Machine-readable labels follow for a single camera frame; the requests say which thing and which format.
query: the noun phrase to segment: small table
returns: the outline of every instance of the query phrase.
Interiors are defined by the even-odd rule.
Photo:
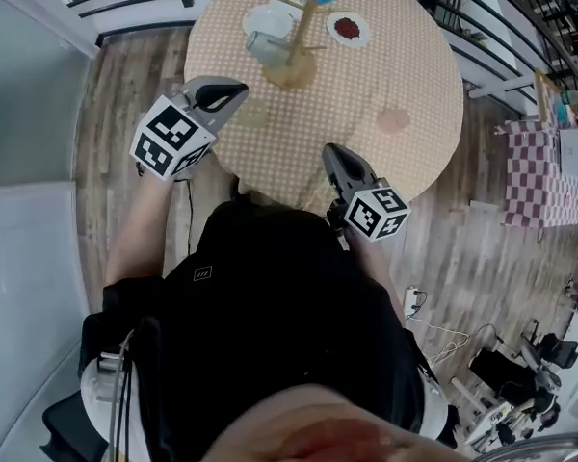
[[[539,121],[512,121],[497,127],[508,134],[508,182],[502,222],[510,226],[578,224],[578,178],[562,174],[560,128],[555,98],[560,90],[540,71],[535,74]]]
[[[315,52],[317,77],[306,90],[286,91],[263,77],[245,49],[242,17],[268,1],[214,0],[189,39],[186,81],[231,77],[267,108],[263,128],[242,126],[236,116],[222,129],[215,152],[223,167],[277,202],[322,215],[335,197],[322,150],[337,142],[406,200],[423,192],[450,161],[462,124],[462,81],[434,20],[415,0],[335,0],[332,7],[368,22],[372,40],[360,49],[343,46],[326,29],[328,14],[316,13],[305,43],[327,47]],[[404,132],[378,133],[377,115],[386,108],[408,111]]]
[[[525,227],[578,224],[578,178],[561,174],[552,126],[509,135],[503,222]]]

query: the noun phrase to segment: chair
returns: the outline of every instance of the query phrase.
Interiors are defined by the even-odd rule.
[[[48,407],[42,421],[51,433],[47,445],[40,447],[54,462],[100,462],[107,442],[92,426],[81,392]]]
[[[555,334],[546,334],[536,347],[539,357],[564,370],[574,366],[578,353],[576,341],[560,341]]]

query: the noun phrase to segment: logo patch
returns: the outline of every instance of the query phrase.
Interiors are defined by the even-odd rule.
[[[209,279],[210,277],[212,277],[212,266],[200,267],[199,269],[195,269],[193,280],[202,281],[203,279]]]

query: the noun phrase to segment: red sauce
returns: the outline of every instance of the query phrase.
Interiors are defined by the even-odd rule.
[[[359,27],[348,17],[343,17],[334,23],[336,33],[346,39],[359,38]]]

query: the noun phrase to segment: bottle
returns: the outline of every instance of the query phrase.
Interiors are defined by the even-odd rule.
[[[563,104],[578,104],[578,90],[564,90],[561,93],[561,100],[563,101]]]

